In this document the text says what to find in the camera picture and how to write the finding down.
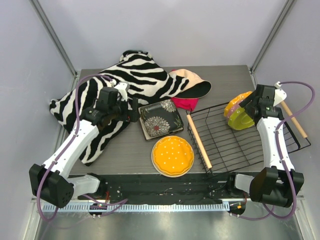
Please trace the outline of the green dotted plate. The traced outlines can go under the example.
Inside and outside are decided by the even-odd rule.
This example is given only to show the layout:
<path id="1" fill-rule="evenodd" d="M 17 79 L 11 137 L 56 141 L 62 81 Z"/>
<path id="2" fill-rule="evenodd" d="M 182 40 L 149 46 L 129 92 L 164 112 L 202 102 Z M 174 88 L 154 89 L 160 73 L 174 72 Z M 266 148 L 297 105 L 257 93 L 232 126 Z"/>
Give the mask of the green dotted plate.
<path id="1" fill-rule="evenodd" d="M 245 112 L 245 109 L 238 107 L 229 116 L 227 124 L 233 130 L 241 131 L 255 125 L 254 120 Z"/>

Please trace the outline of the black square plate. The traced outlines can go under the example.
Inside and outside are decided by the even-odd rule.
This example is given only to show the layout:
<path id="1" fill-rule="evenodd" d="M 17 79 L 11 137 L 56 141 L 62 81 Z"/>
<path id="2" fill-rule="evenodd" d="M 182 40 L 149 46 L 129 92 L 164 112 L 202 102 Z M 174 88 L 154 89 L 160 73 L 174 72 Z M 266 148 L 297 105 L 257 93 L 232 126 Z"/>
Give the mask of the black square plate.
<path id="1" fill-rule="evenodd" d="M 171 99 L 142 106 L 138 111 L 141 128 L 147 141 L 184 130 L 181 115 Z"/>

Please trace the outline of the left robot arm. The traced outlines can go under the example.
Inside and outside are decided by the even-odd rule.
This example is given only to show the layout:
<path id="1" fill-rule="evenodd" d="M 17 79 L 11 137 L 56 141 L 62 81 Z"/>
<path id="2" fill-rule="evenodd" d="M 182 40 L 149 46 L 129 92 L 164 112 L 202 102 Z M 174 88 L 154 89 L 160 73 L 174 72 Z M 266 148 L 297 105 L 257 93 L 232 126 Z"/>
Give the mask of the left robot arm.
<path id="1" fill-rule="evenodd" d="M 96 101 L 77 114 L 74 129 L 58 150 L 42 165 L 30 168 L 31 190 L 37 201 L 44 200 L 62 209 L 71 199 L 84 194 L 97 200 L 106 195 L 107 188 L 98 175 L 88 173 L 73 178 L 69 175 L 85 148 L 112 120 L 138 121 L 137 98 L 133 98 L 132 109 L 128 109 L 129 88 L 127 82 L 103 87 Z"/>

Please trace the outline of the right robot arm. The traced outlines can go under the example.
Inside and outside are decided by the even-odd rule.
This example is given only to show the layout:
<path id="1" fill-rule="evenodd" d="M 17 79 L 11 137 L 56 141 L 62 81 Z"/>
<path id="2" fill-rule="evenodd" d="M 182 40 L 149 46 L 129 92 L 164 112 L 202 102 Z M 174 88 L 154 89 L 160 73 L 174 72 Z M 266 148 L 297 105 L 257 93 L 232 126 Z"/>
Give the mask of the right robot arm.
<path id="1" fill-rule="evenodd" d="M 284 137 L 284 116 L 278 104 L 286 93 L 271 85 L 258 84 L 253 92 L 225 112 L 236 131 L 255 126 L 261 140 L 264 165 L 256 175 L 231 173 L 226 193 L 233 198 L 243 192 L 254 202 L 288 208 L 304 184 L 304 175 L 291 163 Z"/>

